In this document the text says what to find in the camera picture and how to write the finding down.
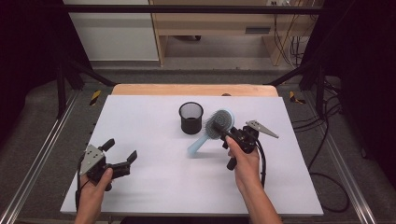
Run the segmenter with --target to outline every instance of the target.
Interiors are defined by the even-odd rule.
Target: white table
[[[120,216],[245,216],[248,211],[226,168],[227,150],[208,140],[195,159],[187,147],[202,134],[184,134],[179,107],[194,101],[203,120],[220,108],[235,115],[236,128],[256,119],[279,138],[260,134],[267,160],[265,191],[281,216],[320,216],[323,211],[280,97],[110,95],[90,144],[114,138],[106,161],[118,163],[137,150],[131,174],[116,179],[102,212]],[[61,212],[75,214],[76,178]]]

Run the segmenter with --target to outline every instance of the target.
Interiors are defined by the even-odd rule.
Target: brush bristles
[[[205,134],[211,139],[218,139],[220,138],[220,133],[213,127],[214,122],[216,122],[222,130],[229,131],[233,127],[233,114],[229,110],[221,109],[216,111],[205,122]]]

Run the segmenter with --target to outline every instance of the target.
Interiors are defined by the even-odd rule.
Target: white cabinet
[[[146,0],[64,0],[65,4],[148,5]],[[158,61],[151,15],[70,13],[90,61]]]

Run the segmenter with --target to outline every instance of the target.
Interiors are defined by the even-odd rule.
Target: aluminum rail
[[[312,112],[316,115],[316,109],[314,107],[314,95],[312,92],[308,93],[306,91],[303,92],[304,98],[307,99],[309,106],[311,107]],[[320,125],[320,130],[322,134],[325,134],[325,125]],[[332,138],[331,133],[329,132],[326,137],[326,144],[328,146],[329,154],[334,162],[334,166],[337,169],[337,173],[340,176],[341,181],[343,182],[344,188],[349,196],[350,201],[352,202],[356,214],[361,220],[362,224],[375,224],[375,217],[373,212],[370,209],[370,206],[364,199],[364,196],[359,188],[358,183],[353,177],[350,169],[347,166],[347,163],[344,161],[343,156],[340,153],[337,145]]]
[[[250,7],[181,5],[43,5],[44,12],[77,13],[215,13],[215,14],[286,14],[321,15],[341,12],[341,8],[323,7]]]
[[[44,142],[37,156],[35,157],[35,161],[30,167],[29,172],[23,179],[20,187],[18,188],[8,207],[1,215],[0,224],[12,224],[17,219],[18,214],[20,213],[24,203],[26,202],[26,199],[29,196],[33,185],[35,184],[38,176],[40,175],[40,172],[44,167],[44,164],[46,163],[46,160],[64,127],[64,124],[66,123],[71,111],[73,110],[75,102],[78,98],[78,94],[78,91],[73,91],[70,95],[67,102],[68,107],[66,108],[64,115],[61,118],[56,119],[51,131],[49,132],[49,135],[47,136],[46,141]]]

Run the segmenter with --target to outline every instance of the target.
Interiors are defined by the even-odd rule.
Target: wire
[[[330,112],[331,110],[333,110],[336,106],[339,106],[339,105],[340,105],[340,104],[335,105],[332,109],[329,110],[329,112]],[[329,118],[330,118],[331,116],[337,114],[337,113],[340,112],[340,111],[341,111],[341,108],[338,107],[338,109],[337,109],[335,112],[333,112],[332,114],[329,115]],[[320,125],[322,125],[323,123],[324,123],[324,120],[323,120],[320,124],[317,124],[317,125],[315,125],[315,126],[313,126],[313,127],[310,127],[310,128],[308,128],[308,129],[304,129],[304,130],[300,130],[300,131],[294,131],[294,132],[295,132],[295,133],[306,132],[306,131],[312,130],[312,129],[314,129],[314,128],[320,126]]]
[[[314,116],[314,117],[312,117],[312,118],[310,118],[310,119],[295,120],[295,121],[292,121],[291,123],[307,122],[307,121],[309,121],[309,120],[311,120],[311,119],[315,119],[315,118],[317,118],[317,117],[318,117],[318,116]]]
[[[264,188],[266,168],[267,168],[267,161],[265,159],[264,150],[262,149],[262,144],[260,143],[259,139],[256,136],[254,136],[249,132],[246,132],[246,134],[254,139],[254,141],[256,142],[256,147],[259,149],[260,154],[262,156],[262,187]]]
[[[344,186],[342,186],[338,181],[336,181],[335,179],[329,177],[328,175],[324,175],[324,174],[321,174],[321,173],[315,173],[315,172],[312,172],[312,173],[309,173],[309,174],[310,175],[319,175],[319,176],[322,176],[322,177],[325,177],[325,178],[331,180],[334,184],[336,184],[338,187],[340,187],[340,189],[346,195],[346,205],[343,208],[341,208],[341,209],[330,208],[330,207],[325,206],[325,205],[323,205],[321,203],[320,205],[322,206],[322,208],[324,208],[324,209],[326,209],[328,211],[334,212],[334,213],[343,213],[343,212],[345,212],[348,209],[349,204],[350,204],[350,200],[349,200],[349,197],[347,196],[347,191],[344,188]]]
[[[327,109],[327,106],[328,106],[329,102],[330,102],[332,99],[335,99],[336,97],[338,97],[338,95],[334,95],[334,96],[330,97],[330,98],[327,100],[326,104],[325,104],[325,114],[324,114],[325,116],[324,116],[324,120],[323,120],[322,123],[324,123],[324,122],[326,123],[326,130],[325,130],[325,133],[324,133],[324,135],[323,135],[323,138],[322,138],[322,140],[321,140],[321,142],[320,142],[320,144],[319,144],[319,147],[318,147],[318,149],[317,149],[317,151],[316,151],[314,157],[312,158],[311,162],[309,162],[309,164],[308,164],[308,166],[307,166],[308,172],[311,170],[312,164],[314,163],[315,159],[317,158],[319,152],[323,149],[323,144],[324,144],[324,142],[325,142],[325,140],[326,140],[326,138],[327,138],[327,135],[328,135],[328,133],[329,133],[329,117],[337,113],[337,112],[334,112],[334,113],[331,114],[330,112],[331,112],[334,108],[336,108],[337,106],[340,105],[340,104],[336,104],[336,105],[334,105],[331,109],[329,109],[329,110]],[[324,205],[323,203],[320,203],[320,205],[322,206],[323,209],[326,209],[326,210],[331,211],[331,212],[334,212],[334,213],[343,213],[343,212],[345,212],[345,211],[348,209],[348,207],[349,207],[349,205],[350,205],[350,200],[349,200],[349,197],[348,197],[348,195],[347,195],[347,191],[346,191],[346,189],[344,188],[344,186],[342,186],[338,181],[336,181],[335,179],[329,177],[328,175],[324,175],[324,174],[321,174],[321,173],[315,173],[315,172],[309,172],[309,174],[310,174],[310,175],[319,175],[319,176],[322,176],[322,177],[324,177],[324,178],[327,178],[327,179],[331,180],[334,184],[336,184],[338,187],[340,187],[340,189],[341,189],[341,190],[344,192],[344,194],[346,195],[346,205],[345,205],[343,208],[341,208],[341,209],[334,209],[334,208],[330,208],[330,207]]]
[[[333,115],[335,115],[337,112],[339,112],[340,110],[338,109],[337,111],[335,111],[334,113],[330,113],[330,112],[332,112],[332,110],[333,109],[335,109],[337,106],[339,106],[340,104],[337,104],[337,105],[334,105],[333,107],[331,107],[328,111],[326,111],[325,112],[325,115],[329,115],[328,116],[328,118],[329,117],[331,117],[331,116],[333,116]],[[308,123],[308,124],[305,124],[305,125],[302,125],[302,126],[298,126],[298,127],[293,127],[293,130],[296,130],[296,129],[302,129],[302,128],[306,128],[306,127],[309,127],[310,125],[312,125],[312,124],[314,124],[314,123],[316,123],[317,121],[320,121],[321,119],[320,118],[318,118],[318,119],[315,119],[314,121],[312,121],[312,122],[310,122],[310,123]]]
[[[288,64],[291,64],[291,62],[289,61],[289,59],[286,57],[285,52],[283,51],[284,46],[283,46],[283,44],[282,44],[282,41],[280,40],[279,34],[277,33],[277,22],[276,22],[276,18],[277,18],[277,15],[275,14],[275,15],[274,15],[274,41],[275,41],[275,44],[276,44],[277,49],[279,50],[279,52],[280,52],[280,54],[282,55],[282,57],[283,57],[283,59],[285,60],[285,62],[288,63]]]
[[[330,91],[334,91],[335,94],[338,94],[341,92],[340,89],[334,87],[334,85],[332,85],[332,83],[330,83],[326,78],[324,78],[324,87]]]
[[[87,182],[85,182],[85,183],[81,186],[81,188],[79,188],[79,190],[82,190],[89,182],[91,182],[91,180],[87,180]]]
[[[289,62],[291,62],[290,52],[291,52],[292,46],[293,46],[293,43],[290,41],[290,47],[289,47]]]
[[[300,37],[297,37],[297,46],[296,46],[296,64],[298,64],[298,48],[300,47]]]
[[[76,211],[78,211],[78,206],[79,206],[79,197],[81,195],[81,190],[82,188],[89,182],[87,181],[82,187],[81,186],[81,180],[79,178],[79,173],[81,171],[81,163],[84,160],[85,152],[81,155],[81,157],[78,159],[78,165],[77,165],[77,190],[76,190],[76,195],[75,195],[75,201],[76,201]]]

